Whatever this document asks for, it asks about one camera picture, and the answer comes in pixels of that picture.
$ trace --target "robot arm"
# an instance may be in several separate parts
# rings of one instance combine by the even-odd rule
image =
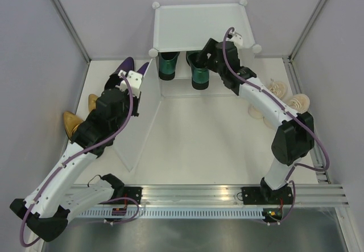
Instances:
[[[120,74],[126,76],[133,93],[133,111],[138,116],[140,86],[143,75],[138,72],[117,71],[105,85],[105,90],[97,98],[96,108],[81,123],[71,136],[71,144],[43,182],[25,199],[15,199],[11,210],[21,219],[30,210],[26,223],[40,238],[49,242],[58,237],[76,216],[90,207],[110,199],[123,196],[124,184],[108,174],[86,189],[66,196],[67,190],[88,165],[102,155],[105,147],[113,144],[113,139],[79,155],[66,163],[71,156],[94,146],[114,134],[123,125],[130,108],[129,91]]]
[[[239,49],[242,48],[242,37],[235,32],[229,35],[228,38],[229,40],[225,43],[227,61],[235,74],[246,82],[232,74],[226,65],[223,42],[218,43],[214,39],[209,39],[202,51],[196,56],[194,64],[200,68],[206,67],[218,73],[228,89],[232,90],[237,96],[247,99],[249,103],[253,104],[267,117],[276,129],[276,135],[271,146],[275,158],[268,174],[260,183],[260,193],[265,202],[269,203],[285,191],[294,164],[306,156],[315,145],[312,136],[288,116],[287,112],[312,131],[313,118],[308,112],[299,114],[296,110],[290,108],[272,94],[251,69],[240,66]]]

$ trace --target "brown shoe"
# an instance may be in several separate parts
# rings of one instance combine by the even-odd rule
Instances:
[[[91,113],[92,110],[96,109],[96,100],[98,96],[95,94],[89,95],[89,112]]]
[[[71,139],[71,136],[82,122],[83,120],[81,118],[70,111],[65,111],[63,113],[63,124],[69,139]]]

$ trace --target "white wall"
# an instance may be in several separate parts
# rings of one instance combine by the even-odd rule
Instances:
[[[329,0],[296,59],[334,181],[364,234],[364,0]]]
[[[58,161],[62,112],[75,109],[87,65],[49,0],[0,0],[0,16],[0,250],[15,252],[9,205]]]
[[[92,59],[147,56],[152,47],[154,1],[186,5],[239,0],[61,0]],[[262,55],[288,55],[318,1],[248,0],[247,13]]]

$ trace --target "white sneaker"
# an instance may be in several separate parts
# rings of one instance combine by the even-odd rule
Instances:
[[[286,95],[287,92],[287,85],[282,81],[273,81],[267,88],[280,100]],[[249,105],[248,113],[255,119],[263,118],[263,114],[257,108],[252,106],[252,104]]]
[[[291,107],[292,109],[295,109],[296,111],[298,111],[300,114],[303,114],[306,111],[308,111],[310,100],[309,100],[308,96],[306,96],[305,94],[296,94],[296,95],[292,96],[286,102],[286,104],[289,107]],[[264,117],[263,121],[267,125],[267,127],[274,129],[273,125],[267,120],[267,118]]]

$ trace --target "vent grille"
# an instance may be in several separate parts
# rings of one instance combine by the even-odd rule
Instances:
[[[111,215],[112,208],[91,208],[79,218],[130,218],[136,208],[129,207],[124,216]],[[148,219],[264,219],[262,208],[146,208],[140,209],[137,217]]]

